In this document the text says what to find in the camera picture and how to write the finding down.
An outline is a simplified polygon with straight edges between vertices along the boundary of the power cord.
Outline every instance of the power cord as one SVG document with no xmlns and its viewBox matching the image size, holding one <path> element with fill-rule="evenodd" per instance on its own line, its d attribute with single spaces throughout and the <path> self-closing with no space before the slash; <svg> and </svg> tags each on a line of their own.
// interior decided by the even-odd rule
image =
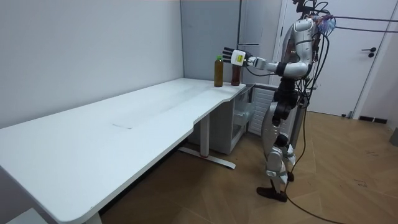
<svg viewBox="0 0 398 224">
<path fill-rule="evenodd" d="M 307 140 L 305 139 L 305 120 L 306 120 L 306 117 L 307 117 L 307 108 L 306 108 L 305 111 L 304 111 L 304 119 L 303 119 L 303 140 L 304 140 L 304 149 L 303 149 L 303 153 L 302 153 L 301 156 L 297 159 L 297 162 L 296 162 L 295 165 L 293 166 L 291 173 L 293 173 L 294 168 L 297 166 L 297 164 L 299 163 L 299 161 L 301 160 L 301 158 L 304 156 L 305 149 L 306 149 L 306 147 L 307 147 Z M 315 217 L 315 218 L 319 218 L 319 219 L 321 219 L 321 220 L 323 220 L 323 221 L 330 222 L 330 223 L 336 223 L 336 224 L 345 224 L 345 223 L 341 223 L 341 222 L 337 222 L 337 221 L 329 220 L 329 219 L 327 219 L 327 218 L 320 217 L 320 216 L 318 216 L 318 215 L 316 215 L 316 214 L 314 214 L 314 213 L 311 213 L 311 212 L 307 211 L 306 209 L 300 207 L 300 206 L 297 205 L 296 203 L 294 203 L 293 200 L 290 199 L 289 196 L 287 195 L 287 187 L 289 186 L 289 183 L 290 183 L 289 181 L 286 183 L 285 194 L 286 194 L 286 196 L 287 196 L 287 200 L 289 200 L 294 206 L 296 206 L 297 208 L 299 208 L 301 211 L 303 211 L 303 212 L 305 212 L 305 213 L 307 213 L 307 214 L 309 214 L 309 215 L 311 215 L 311 216 L 313 216 L 313 217 Z"/>
<path fill-rule="evenodd" d="M 323 37 L 322 47 L 321 47 L 321 52 L 320 52 L 320 57 L 319 57 L 320 60 L 322 60 L 323 50 L 324 50 L 324 48 L 325 48 L 325 42 L 326 42 L 326 52 L 325 52 L 325 56 L 324 56 L 324 58 L 323 58 L 323 60 L 322 60 L 322 64 L 321 64 L 320 61 L 318 62 L 318 65 L 317 65 L 317 68 L 316 68 L 316 70 L 315 70 L 315 74 L 314 74 L 314 77 L 312 78 L 312 80 L 310 80 L 310 81 L 307 82 L 307 83 L 303 83 L 303 80 L 300 80 L 300 81 L 298 81 L 298 83 L 296 83 L 296 87 L 297 87 L 297 89 L 298 89 L 298 91 L 299 91 L 299 93 L 300 93 L 300 99 L 301 99 L 301 100 L 299 100 L 298 102 L 302 102 L 303 97 L 305 97 L 305 98 L 307 99 L 307 104 L 304 105 L 304 107 L 303 107 L 303 108 L 305 108 L 305 111 L 304 111 L 304 119 L 303 119 L 303 140 L 304 140 L 303 153 L 302 153 L 302 154 L 300 155 L 300 157 L 297 159 L 297 162 L 296 162 L 295 165 L 293 166 L 293 168 L 292 168 L 292 170 L 291 170 L 291 173 L 293 173 L 295 167 L 296 167 L 297 164 L 300 162 L 301 158 L 304 156 L 305 150 L 306 150 L 306 148 L 307 148 L 307 140 L 306 140 L 306 134 L 305 134 L 305 122 L 306 122 L 306 118 L 307 118 L 307 108 L 308 108 L 308 105 L 310 104 L 310 100 L 311 100 L 311 96 L 312 96 L 313 87 L 314 87 L 315 83 L 317 82 L 317 80 L 318 80 L 318 78 L 319 78 L 319 75 L 320 75 L 320 73 L 321 73 L 321 71 L 322 71 L 322 69 L 323 69 L 323 66 L 324 66 L 324 64 L 325 64 L 325 62 L 326 62 L 326 59 L 327 59 L 327 56 L 328 56 L 328 53 L 329 53 L 330 41 L 329 41 L 328 36 L 327 36 L 326 34 L 323 34 L 323 33 L 317 33 L 317 34 L 322 35 L 322 37 Z M 310 89 L 310 94 L 307 94 L 307 90 L 308 90 L 308 87 L 309 87 L 310 85 L 312 86 L 311 89 Z M 326 222 L 336 223 L 336 224 L 345 224 L 345 223 L 341 223 L 341 222 L 337 222 L 337 221 L 329 220 L 329 219 L 327 219 L 327 218 L 320 217 L 320 216 L 318 216 L 318 215 L 316 215 L 316 214 L 314 214 L 314 213 L 312 213 L 312 212 L 307 211 L 306 209 L 302 208 L 300 205 L 297 205 L 297 204 L 296 204 L 295 202 L 293 202 L 293 200 L 290 199 L 289 196 L 287 195 L 287 187 L 289 186 L 289 183 L 290 183 L 289 181 L 286 183 L 285 194 L 286 194 L 286 196 L 287 196 L 287 199 L 288 199 L 294 206 L 296 206 L 298 209 L 300 209 L 301 211 L 303 211 L 303 212 L 305 212 L 305 213 L 307 213 L 307 214 L 309 214 L 309 215 L 311 215 L 311 216 L 313 216 L 313 217 L 315 217 L 315 218 L 321 219 L 321 220 L 326 221 Z"/>
<path fill-rule="evenodd" d="M 250 71 L 250 69 L 247 68 L 247 67 L 246 67 L 246 70 L 248 70 L 248 72 L 250 72 L 252 75 L 257 76 L 257 77 L 266 77 L 266 76 L 271 76 L 271 75 L 277 75 L 277 74 L 274 74 L 274 73 L 264 74 L 264 75 L 255 74 L 254 72 Z"/>
</svg>

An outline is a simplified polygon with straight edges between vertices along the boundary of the desk leg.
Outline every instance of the desk leg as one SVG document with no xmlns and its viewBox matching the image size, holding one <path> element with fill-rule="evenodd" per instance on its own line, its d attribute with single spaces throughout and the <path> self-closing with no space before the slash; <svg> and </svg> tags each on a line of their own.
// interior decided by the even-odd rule
<svg viewBox="0 0 398 224">
<path fill-rule="evenodd" d="M 186 147 L 181 147 L 179 150 L 191 154 L 193 156 L 201 157 L 202 159 L 206 159 L 208 161 L 221 164 L 227 168 L 235 169 L 236 165 L 233 164 L 232 162 L 228 162 L 223 159 L 209 156 L 209 132 L 210 132 L 210 115 L 208 114 L 200 121 L 200 152 L 196 152 Z"/>
<path fill-rule="evenodd" d="M 89 220 L 87 220 L 85 224 L 102 224 L 101 217 L 98 212 L 95 213 L 95 215 L 93 215 Z"/>
</svg>

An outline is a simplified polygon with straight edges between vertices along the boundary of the wire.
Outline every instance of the wire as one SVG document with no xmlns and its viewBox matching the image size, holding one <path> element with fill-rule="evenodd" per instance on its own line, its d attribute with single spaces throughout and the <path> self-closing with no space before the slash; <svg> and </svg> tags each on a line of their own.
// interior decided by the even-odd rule
<svg viewBox="0 0 398 224">
<path fill-rule="evenodd" d="M 296 165 L 299 163 L 299 161 L 301 160 L 301 158 L 304 156 L 305 149 L 307 148 L 307 140 L 305 139 L 305 120 L 306 120 L 306 118 L 307 118 L 307 109 L 305 109 L 305 111 L 304 111 L 304 119 L 303 119 L 303 140 L 304 140 L 303 153 L 301 153 L 301 156 L 297 159 L 297 162 L 296 162 L 295 165 L 293 166 L 292 171 L 290 171 L 291 173 L 293 173 L 294 168 L 295 168 Z M 289 186 L 289 183 L 290 183 L 289 181 L 286 183 L 286 188 L 285 188 L 286 196 L 287 196 L 287 187 Z M 333 220 L 329 220 L 329 219 L 327 219 L 327 218 L 320 217 L 320 216 L 318 216 L 318 215 L 316 215 L 316 214 L 313 214 L 313 213 L 307 211 L 306 209 L 300 207 L 300 206 L 297 205 L 296 203 L 294 203 L 293 200 L 289 198 L 289 196 L 287 196 L 287 199 L 288 199 L 294 206 L 296 206 L 297 208 L 299 208 L 301 211 L 303 211 L 303 212 L 305 212 L 305 213 L 307 213 L 307 214 L 309 214 L 309 215 L 312 215 L 312 216 L 315 217 L 315 218 L 319 218 L 319 219 L 321 219 L 321 220 L 323 220 L 323 221 L 330 222 L 330 223 L 345 224 L 345 223 L 336 222 L 336 221 L 333 221 Z"/>
<path fill-rule="evenodd" d="M 365 31 L 365 32 L 382 32 L 382 33 L 398 34 L 398 31 L 389 31 L 389 30 L 367 30 L 367 29 L 356 29 L 356 28 L 339 27 L 339 26 L 336 26 L 335 28 L 336 29 L 345 29 L 345 30 Z"/>
<path fill-rule="evenodd" d="M 315 6 L 315 9 L 317 9 L 317 7 L 318 7 L 320 4 L 325 4 L 324 7 L 320 9 L 320 11 L 324 10 L 324 9 L 329 5 L 328 2 L 320 2 L 320 3 L 318 3 L 318 4 Z"/>
<path fill-rule="evenodd" d="M 306 150 L 306 148 L 307 148 L 307 139 L 306 139 L 306 135 L 305 135 L 305 122 L 306 122 L 306 118 L 307 118 L 307 108 L 308 108 L 308 105 L 310 104 L 310 100 L 311 100 L 311 96 L 312 96 L 313 87 L 314 87 L 315 83 L 317 82 L 317 80 L 318 80 L 318 78 L 319 78 L 319 75 L 320 75 L 320 73 L 321 73 L 321 71 L 322 71 L 322 69 L 323 69 L 323 66 L 324 66 L 324 64 L 325 64 L 325 62 L 326 62 L 326 59 L 327 59 L 327 57 L 328 57 L 329 48 L 330 48 L 330 41 L 329 41 L 328 36 L 327 36 L 326 34 L 322 34 L 322 33 L 317 33 L 317 34 L 322 35 L 322 40 L 323 40 L 323 41 L 322 41 L 321 53 L 320 53 L 320 57 L 319 57 L 317 69 L 315 70 L 315 73 L 314 73 L 314 77 L 313 77 L 312 80 L 310 80 L 308 83 L 303 83 L 303 80 L 300 80 L 298 83 L 296 82 L 296 87 L 297 87 L 298 91 L 300 92 L 300 96 L 304 95 L 304 97 L 306 97 L 306 99 L 307 99 L 307 104 L 305 105 L 305 107 L 303 107 L 303 108 L 305 108 L 305 111 L 304 111 L 304 119 L 303 119 L 303 140 L 304 140 L 303 153 L 302 153 L 302 154 L 300 155 L 300 157 L 297 159 L 297 162 L 295 163 L 295 165 L 293 166 L 292 170 L 290 171 L 291 173 L 293 173 L 295 167 L 296 167 L 297 164 L 300 162 L 301 158 L 304 156 L 305 150 Z M 322 60 L 323 50 L 324 50 L 324 48 L 325 48 L 325 41 L 326 41 L 326 43 L 327 43 L 327 45 L 326 45 L 326 52 L 325 52 L 325 56 L 324 56 L 324 58 L 323 58 L 323 60 Z M 310 90 L 310 95 L 308 96 L 307 90 L 308 90 L 308 87 L 311 85 L 311 82 L 312 82 L 312 88 L 311 88 L 311 90 Z M 307 213 L 307 214 L 309 214 L 309 215 L 311 215 L 311 216 L 313 216 L 313 217 L 315 217 L 315 218 L 321 219 L 321 220 L 326 221 L 326 222 L 336 223 L 336 224 L 344 224 L 344 223 L 341 223 L 341 222 L 336 222 L 336 221 L 333 221 L 333 220 L 329 220 L 329 219 L 327 219 L 327 218 L 320 217 L 320 216 L 318 216 L 318 215 L 316 215 L 316 214 L 313 214 L 313 213 L 307 211 L 306 209 L 302 208 L 300 205 L 297 205 L 296 203 L 294 203 L 293 200 L 290 199 L 289 196 L 287 195 L 287 187 L 289 186 L 289 183 L 290 183 L 290 182 L 288 181 L 288 182 L 286 183 L 286 187 L 285 187 L 285 194 L 286 194 L 286 197 L 287 197 L 287 199 L 288 199 L 294 206 L 296 206 L 298 209 L 300 209 L 301 211 L 303 211 L 303 212 L 305 212 L 305 213 Z"/>
<path fill-rule="evenodd" d="M 365 21 L 381 21 L 381 22 L 398 22 L 398 20 L 392 19 L 373 19 L 373 18 L 360 18 L 360 17 L 351 17 L 351 16 L 333 16 L 337 19 L 356 19 L 356 20 L 365 20 Z"/>
<path fill-rule="evenodd" d="M 270 74 L 264 74 L 264 75 L 258 75 L 258 74 L 255 74 L 255 73 L 253 73 L 252 71 L 250 71 L 250 69 L 249 68 L 247 68 L 246 67 L 246 69 L 248 70 L 248 72 L 250 72 L 252 75 L 254 75 L 254 76 L 257 76 L 257 77 L 266 77 L 266 76 L 271 76 L 271 75 L 277 75 L 277 74 L 273 74 L 273 73 L 270 73 Z"/>
</svg>

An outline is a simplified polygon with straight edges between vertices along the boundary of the white door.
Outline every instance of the white door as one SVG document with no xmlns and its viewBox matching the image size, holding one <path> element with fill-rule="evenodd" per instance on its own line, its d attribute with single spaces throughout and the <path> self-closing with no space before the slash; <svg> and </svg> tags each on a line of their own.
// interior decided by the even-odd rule
<svg viewBox="0 0 398 224">
<path fill-rule="evenodd" d="M 396 4 L 397 0 L 333 0 L 329 1 L 326 9 L 334 16 L 390 19 Z M 284 21 L 285 32 L 300 17 L 295 9 L 295 5 L 288 3 Z M 337 19 L 337 26 L 386 30 L 388 22 Z M 329 36 L 329 55 L 308 110 L 338 116 L 354 111 L 376 58 L 369 57 L 371 52 L 362 49 L 375 47 L 378 50 L 383 37 L 384 33 L 335 29 Z M 272 84 L 278 85 L 279 79 L 273 78 Z"/>
</svg>

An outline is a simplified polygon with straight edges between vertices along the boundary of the bottle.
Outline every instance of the bottle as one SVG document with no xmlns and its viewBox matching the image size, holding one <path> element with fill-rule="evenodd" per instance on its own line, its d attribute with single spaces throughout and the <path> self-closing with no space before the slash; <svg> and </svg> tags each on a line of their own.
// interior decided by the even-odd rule
<svg viewBox="0 0 398 224">
<path fill-rule="evenodd" d="M 214 86 L 215 87 L 223 86 L 223 72 L 224 72 L 224 64 L 222 61 L 222 56 L 217 55 L 217 60 L 214 63 Z"/>
<path fill-rule="evenodd" d="M 231 85 L 238 86 L 241 84 L 241 68 L 238 65 L 232 65 L 232 80 Z"/>
</svg>

